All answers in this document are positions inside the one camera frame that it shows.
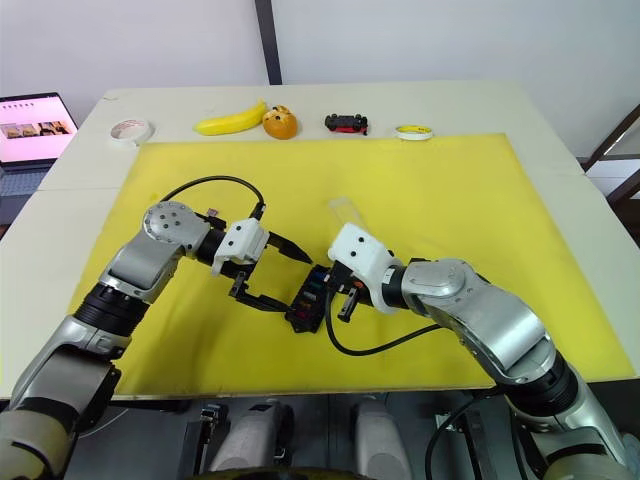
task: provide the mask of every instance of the dark pole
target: dark pole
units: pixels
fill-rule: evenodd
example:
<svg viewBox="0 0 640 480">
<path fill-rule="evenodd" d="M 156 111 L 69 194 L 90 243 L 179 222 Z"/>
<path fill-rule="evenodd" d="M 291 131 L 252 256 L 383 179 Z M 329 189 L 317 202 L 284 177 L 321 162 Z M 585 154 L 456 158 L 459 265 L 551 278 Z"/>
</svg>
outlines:
<svg viewBox="0 0 640 480">
<path fill-rule="evenodd" d="M 273 24 L 273 9 L 271 0 L 255 0 L 264 63 L 267 65 L 269 84 L 282 85 L 282 73 L 280 72 L 280 59 L 278 57 L 278 43 L 276 41 L 276 27 Z"/>
</svg>

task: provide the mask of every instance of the white tape roll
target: white tape roll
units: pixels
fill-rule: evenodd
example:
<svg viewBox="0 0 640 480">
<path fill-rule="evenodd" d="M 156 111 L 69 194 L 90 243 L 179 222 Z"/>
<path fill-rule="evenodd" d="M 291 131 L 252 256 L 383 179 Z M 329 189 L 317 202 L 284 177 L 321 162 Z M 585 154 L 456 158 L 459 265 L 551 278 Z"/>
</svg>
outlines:
<svg viewBox="0 0 640 480">
<path fill-rule="evenodd" d="M 396 127 L 396 137 L 403 140 L 429 140 L 433 131 L 422 125 L 400 125 Z"/>
<path fill-rule="evenodd" d="M 153 125 L 146 120 L 134 118 L 124 120 L 111 129 L 114 142 L 132 147 L 139 147 L 153 135 Z"/>
</svg>

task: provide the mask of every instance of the white wall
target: white wall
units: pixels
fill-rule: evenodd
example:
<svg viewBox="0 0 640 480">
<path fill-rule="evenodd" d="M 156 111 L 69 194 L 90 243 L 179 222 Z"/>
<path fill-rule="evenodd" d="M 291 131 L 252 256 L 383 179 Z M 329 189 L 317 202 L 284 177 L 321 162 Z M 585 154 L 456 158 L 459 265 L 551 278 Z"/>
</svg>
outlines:
<svg viewBox="0 0 640 480">
<path fill-rule="evenodd" d="M 640 102 L 638 0 L 273 0 L 284 83 L 514 79 L 577 156 Z"/>
<path fill-rule="evenodd" d="M 0 96 L 57 91 L 76 122 L 110 88 L 267 83 L 252 0 L 0 0 Z"/>
</svg>

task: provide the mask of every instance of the red toy car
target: red toy car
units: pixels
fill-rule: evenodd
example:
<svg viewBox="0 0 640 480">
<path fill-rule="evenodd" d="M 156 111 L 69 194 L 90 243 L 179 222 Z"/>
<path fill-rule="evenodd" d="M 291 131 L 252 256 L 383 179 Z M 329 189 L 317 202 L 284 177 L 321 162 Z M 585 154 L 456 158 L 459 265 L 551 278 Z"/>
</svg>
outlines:
<svg viewBox="0 0 640 480">
<path fill-rule="evenodd" d="M 362 133 L 367 134 L 367 117 L 359 113 L 357 115 L 338 115 L 336 113 L 327 115 L 324 125 L 332 132 Z"/>
</svg>

